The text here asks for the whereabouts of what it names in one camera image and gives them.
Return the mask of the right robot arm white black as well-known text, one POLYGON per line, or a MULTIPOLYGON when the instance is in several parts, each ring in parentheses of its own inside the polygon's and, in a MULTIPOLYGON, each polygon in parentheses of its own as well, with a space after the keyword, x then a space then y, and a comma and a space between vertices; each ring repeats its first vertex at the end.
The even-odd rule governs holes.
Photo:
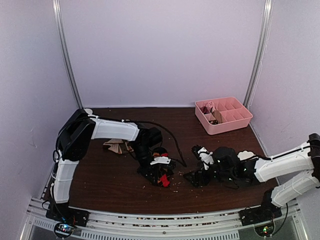
POLYGON ((241 210, 239 216, 243 226, 280 217, 281 208, 288 202, 320 187, 320 136, 317 133, 310 134, 308 141, 300 146, 273 156, 261 156, 247 150, 236 152, 226 146, 208 151, 195 145, 191 151, 200 161, 200 168, 183 177, 196 188, 208 185, 211 180, 250 187, 297 173, 282 185, 267 190, 260 206, 241 210))

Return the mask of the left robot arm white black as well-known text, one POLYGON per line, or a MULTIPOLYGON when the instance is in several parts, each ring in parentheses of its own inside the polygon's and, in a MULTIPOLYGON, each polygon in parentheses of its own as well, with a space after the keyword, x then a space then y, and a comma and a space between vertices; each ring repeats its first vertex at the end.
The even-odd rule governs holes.
POLYGON ((57 135, 46 217, 72 227, 87 225, 89 212, 70 207, 69 193, 77 165, 95 139, 127 141, 139 163, 137 172, 153 186, 169 187, 176 164, 187 164, 183 157, 173 160, 163 147, 156 146, 163 141, 162 130, 171 131, 156 122, 150 122, 151 128, 147 124, 146 120, 104 118, 91 109, 77 109, 57 135))

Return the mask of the striped beige green sock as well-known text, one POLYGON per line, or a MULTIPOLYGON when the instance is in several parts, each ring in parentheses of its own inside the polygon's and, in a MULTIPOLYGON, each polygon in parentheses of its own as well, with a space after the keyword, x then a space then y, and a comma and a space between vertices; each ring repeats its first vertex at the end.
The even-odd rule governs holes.
POLYGON ((129 142, 121 139, 110 139, 109 141, 104 142, 102 147, 105 150, 112 151, 119 155, 129 154, 133 152, 133 149, 129 145, 129 142))

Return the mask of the argyle black red orange sock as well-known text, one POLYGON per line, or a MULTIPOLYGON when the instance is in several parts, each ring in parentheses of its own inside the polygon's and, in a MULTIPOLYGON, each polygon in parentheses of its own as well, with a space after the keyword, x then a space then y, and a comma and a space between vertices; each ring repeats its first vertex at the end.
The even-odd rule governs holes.
POLYGON ((152 157, 150 165, 156 170, 156 185, 168 188, 171 184, 169 177, 174 174, 175 163, 169 158, 168 151, 164 147, 156 147, 152 151, 152 157))

